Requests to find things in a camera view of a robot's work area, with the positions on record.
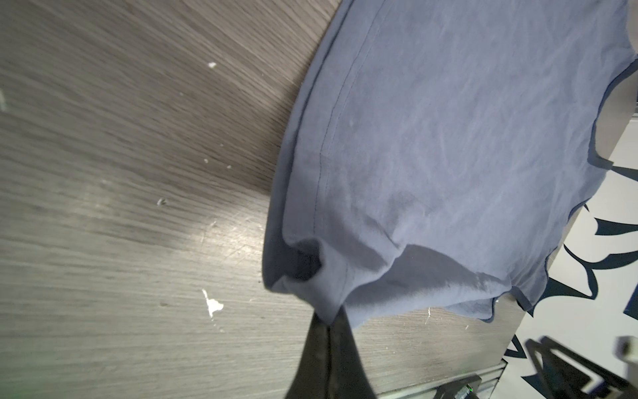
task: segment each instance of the white paint speck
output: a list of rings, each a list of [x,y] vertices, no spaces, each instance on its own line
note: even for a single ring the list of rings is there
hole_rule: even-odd
[[[204,293],[204,298],[206,298],[206,305],[208,306],[208,314],[211,316],[211,319],[212,319],[212,314],[218,310],[224,309],[224,304],[217,302],[213,298],[209,299],[208,293],[206,292],[205,289],[202,289],[202,292]]]
[[[0,90],[0,111],[9,111],[9,108],[6,106],[6,101],[4,100],[4,92],[2,90]]]

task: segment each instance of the wrinkled fabric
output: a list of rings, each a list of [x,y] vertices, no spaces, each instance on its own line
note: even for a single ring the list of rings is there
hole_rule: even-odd
[[[353,325],[529,308],[611,167],[593,127],[638,66],[626,26],[621,0],[344,0],[281,146],[265,286]]]

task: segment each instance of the gray wood grain surface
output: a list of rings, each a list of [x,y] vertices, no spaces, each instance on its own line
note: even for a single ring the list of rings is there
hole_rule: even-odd
[[[0,396],[284,395],[311,309],[263,288],[263,226],[337,5],[0,3]],[[355,335],[382,392],[496,364],[522,316],[506,297],[492,324],[433,308]]]

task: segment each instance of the stitched seam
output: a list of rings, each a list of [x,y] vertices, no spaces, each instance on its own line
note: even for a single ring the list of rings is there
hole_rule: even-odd
[[[339,293],[339,306],[343,305],[346,299],[343,297],[343,291],[346,290],[346,284],[348,283],[348,275],[350,274],[350,265],[346,264],[346,276],[343,278],[343,285],[341,286],[341,292]]]
[[[334,133],[332,134],[332,137],[330,138],[330,143],[328,145],[328,153],[326,154],[326,157],[328,157],[328,158],[330,158],[330,154],[332,153],[332,143],[334,142],[334,138],[337,135],[338,127],[339,127],[339,121],[341,120],[341,115],[343,113],[343,110],[345,109],[346,104],[348,103],[348,98],[350,97],[350,93],[352,92],[352,88],[357,83],[357,78],[359,77],[359,72],[361,71],[361,68],[363,68],[364,64],[366,63],[367,57],[370,55],[370,51],[372,50],[372,47],[373,47],[373,45],[374,45],[374,43],[376,41],[376,38],[379,35],[379,33],[381,33],[381,28],[383,26],[383,23],[385,22],[385,19],[388,17],[388,15],[390,15],[390,12],[392,11],[392,7],[394,7],[394,5],[395,5],[395,3],[392,3],[392,6],[390,7],[390,9],[388,9],[387,13],[383,16],[383,19],[381,20],[381,22],[379,22],[379,29],[377,30],[377,32],[375,34],[375,37],[372,38],[372,41],[370,43],[370,46],[368,47],[366,56],[363,59],[363,61],[361,62],[360,66],[359,66],[359,69],[357,70],[357,72],[355,74],[355,77],[352,80],[352,84],[348,88],[348,93],[346,94],[346,98],[343,100],[343,106],[341,107],[341,110],[339,111],[339,115],[337,116],[337,119],[335,120]],[[327,172],[327,174],[326,174],[326,177],[325,177],[325,184],[323,186],[323,195],[324,196],[325,196],[325,194],[328,191],[328,183],[330,181],[330,169],[328,169],[326,172]],[[322,223],[323,223],[324,219],[325,219],[325,215],[322,216]]]
[[[323,147],[325,146],[325,141],[326,141],[326,138],[328,137],[328,131],[330,130],[330,122],[332,121],[332,115],[334,114],[334,110],[337,108],[337,104],[339,103],[339,97],[341,96],[341,93],[343,92],[343,89],[346,86],[346,81],[348,80],[348,77],[350,76],[350,74],[352,72],[352,68],[354,67],[355,63],[357,62],[357,58],[359,58],[361,50],[363,50],[363,47],[366,44],[366,40],[367,40],[368,36],[370,35],[372,27],[375,24],[375,20],[377,19],[378,15],[381,12],[381,9],[383,8],[384,5],[385,5],[385,0],[383,0],[383,3],[379,7],[379,10],[377,10],[375,17],[373,18],[373,21],[370,24],[370,28],[368,28],[368,30],[367,30],[366,36],[364,37],[363,42],[361,43],[361,48],[359,48],[359,51],[357,51],[357,55],[355,56],[354,60],[352,61],[352,64],[350,65],[350,68],[348,69],[348,73],[346,74],[346,77],[343,80],[343,83],[341,85],[341,89],[339,89],[339,95],[337,96],[337,100],[335,101],[335,104],[332,107],[332,110],[330,111],[330,119],[328,120],[328,127],[326,128],[326,131],[324,133],[323,141],[322,141],[322,144],[321,144],[321,149],[319,150],[319,178],[317,180],[317,191],[316,191],[316,194],[315,194],[315,212],[314,212],[314,215],[313,215],[313,234],[316,234],[317,204],[319,202],[319,189],[320,189],[321,175],[322,175],[322,169],[323,169],[323,165],[322,165]],[[383,20],[380,22],[379,25],[383,24],[383,21],[385,21],[385,17],[383,18]],[[368,48],[368,53],[366,54],[366,58],[364,59],[364,62],[367,59],[367,55],[369,54],[369,51],[372,48],[372,44],[374,43],[374,40],[376,39],[376,36],[379,34],[380,31],[381,31],[381,29],[380,29],[380,26],[379,26],[379,30],[377,31],[375,37],[373,38],[372,42],[370,43],[370,46]],[[346,101],[347,101],[347,99],[348,99],[348,97],[350,95],[350,90],[352,90],[352,86],[354,86],[354,83],[357,80],[357,75],[359,74],[359,71],[361,70],[361,66],[359,66],[359,69],[357,70],[355,78],[352,81],[352,85],[350,85],[350,88],[348,89],[348,93],[346,94],[346,98],[344,99],[344,103],[343,103],[344,105],[341,107],[341,112],[339,113],[339,117],[341,117],[341,113],[343,111],[343,108],[345,108],[345,103],[346,103]],[[332,141],[333,140],[334,140],[334,135],[333,135],[333,139],[330,140],[330,144],[329,144],[330,147],[329,147],[329,152],[328,152],[327,155],[330,154],[330,148],[332,147]]]
[[[351,7],[352,7],[352,4],[353,4],[353,3],[354,3],[354,1],[352,0],[352,1],[350,1],[350,4],[347,4],[347,7],[348,7],[348,8],[345,10],[344,15],[343,15],[343,16],[342,16],[342,18],[341,18],[341,21],[339,21],[339,26],[336,28],[336,32],[334,33],[334,36],[332,36],[332,38],[330,39],[330,42],[328,43],[327,49],[326,49],[326,51],[325,51],[325,54],[323,55],[323,59],[321,60],[321,63],[320,63],[320,64],[319,64],[319,66],[318,66],[318,69],[317,69],[317,71],[316,71],[316,75],[315,75],[315,77],[314,77],[314,79],[313,79],[313,81],[312,81],[312,84],[311,84],[311,86],[310,86],[310,88],[309,88],[309,90],[308,90],[308,93],[307,93],[307,95],[306,95],[306,99],[304,100],[304,104],[303,104],[303,107],[302,107],[301,113],[300,113],[300,115],[299,115],[299,120],[298,120],[298,122],[297,122],[297,126],[296,126],[296,129],[295,129],[295,138],[294,138],[295,144],[293,145],[293,154],[292,154],[292,159],[294,159],[294,149],[295,149],[295,147],[296,147],[296,145],[297,145],[297,137],[296,137],[296,136],[298,136],[298,134],[299,134],[299,130],[300,130],[300,128],[301,128],[301,123],[302,123],[302,120],[304,119],[304,114],[306,113],[306,107],[308,106],[308,102],[309,102],[309,100],[310,100],[310,96],[312,95],[313,89],[315,88],[315,84],[316,84],[317,80],[319,79],[319,75],[321,74],[321,71],[322,71],[322,69],[323,69],[323,65],[324,65],[324,63],[325,63],[325,60],[326,60],[326,59],[328,58],[328,56],[330,55],[330,51],[332,50],[332,45],[334,44],[334,42],[335,42],[335,40],[336,40],[337,36],[339,35],[339,32],[341,31],[341,28],[343,27],[343,24],[345,23],[345,20],[346,20],[346,18],[348,17],[348,13],[350,12],[350,9],[351,9]],[[336,22],[336,21],[335,21],[335,20],[333,20],[333,21],[330,23],[330,25],[328,26],[328,31],[330,31],[330,29],[332,28],[332,23],[334,23],[334,22]],[[282,229],[282,232],[281,232],[281,238],[282,238],[282,240],[285,242],[285,240],[283,239],[283,229]],[[296,262],[296,267],[299,267],[299,251],[297,251],[297,262]]]

